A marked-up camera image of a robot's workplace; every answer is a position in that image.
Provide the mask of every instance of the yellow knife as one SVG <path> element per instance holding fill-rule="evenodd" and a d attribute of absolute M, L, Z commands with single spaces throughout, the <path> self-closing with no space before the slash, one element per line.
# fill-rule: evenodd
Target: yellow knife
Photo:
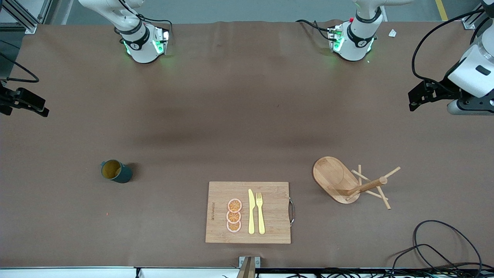
<path fill-rule="evenodd" d="M 254 227 L 254 208 L 255 208 L 255 199 L 254 199 L 254 194 L 252 193 L 252 189 L 248 190 L 248 233 L 254 234 L 255 233 L 255 227 Z"/>

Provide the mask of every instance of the fork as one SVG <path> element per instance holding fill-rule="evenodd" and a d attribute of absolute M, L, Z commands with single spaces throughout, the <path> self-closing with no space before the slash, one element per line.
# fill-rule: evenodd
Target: fork
<path fill-rule="evenodd" d="M 262 216 L 262 194 L 260 192 L 255 194 L 255 204 L 259 209 L 259 233 L 264 234 L 266 229 L 264 227 L 264 217 Z"/>

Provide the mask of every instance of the cutting board metal handle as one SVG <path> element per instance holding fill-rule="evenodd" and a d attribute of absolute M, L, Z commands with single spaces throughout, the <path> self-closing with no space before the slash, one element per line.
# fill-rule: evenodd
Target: cutting board metal handle
<path fill-rule="evenodd" d="M 290 202 L 288 203 L 288 211 L 290 211 L 290 205 L 291 205 L 291 221 L 290 221 L 290 227 L 291 227 L 293 225 L 293 222 L 295 221 L 295 205 L 293 204 L 291 197 L 288 197 L 288 201 Z"/>

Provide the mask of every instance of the orange slice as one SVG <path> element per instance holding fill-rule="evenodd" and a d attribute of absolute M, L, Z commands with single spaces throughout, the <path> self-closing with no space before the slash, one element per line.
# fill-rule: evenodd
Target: orange slice
<path fill-rule="evenodd" d="M 226 223 L 226 228 L 230 231 L 230 232 L 238 232 L 240 231 L 240 228 L 242 228 L 242 222 L 238 222 L 238 223 L 235 223 L 235 224 L 232 224 L 232 223 Z"/>
<path fill-rule="evenodd" d="M 239 212 L 242 209 L 242 202 L 238 199 L 231 199 L 228 202 L 228 210 L 230 212 Z"/>
<path fill-rule="evenodd" d="M 236 224 L 240 221 L 240 218 L 242 216 L 240 215 L 240 212 L 231 212 L 231 211 L 228 211 L 226 213 L 226 220 L 229 222 L 229 223 L 232 223 L 232 224 Z"/>

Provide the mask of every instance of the table surface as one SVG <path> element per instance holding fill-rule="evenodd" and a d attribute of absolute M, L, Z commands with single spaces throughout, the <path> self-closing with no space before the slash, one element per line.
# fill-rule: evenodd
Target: table surface
<path fill-rule="evenodd" d="M 426 219 L 493 263 L 492 118 L 449 115 L 446 101 L 408 109 L 411 56 L 436 25 L 383 23 L 359 62 L 298 23 L 176 25 L 169 56 L 151 64 L 133 62 L 111 26 L 39 26 L 18 61 L 41 81 L 8 86 L 44 97 L 50 115 L 0 117 L 0 266 L 228 267 L 255 255 L 264 267 L 389 267 Z M 418 72 L 441 79 L 470 36 L 440 29 Z M 368 194 L 332 200 L 311 175 L 323 156 L 371 179 L 401 166 L 383 188 L 392 209 Z M 104 180 L 109 159 L 133 180 Z M 292 244 L 205 243 L 209 181 L 289 182 Z M 418 237 L 476 260 L 446 228 Z M 425 267 L 412 254 L 398 266 Z"/>

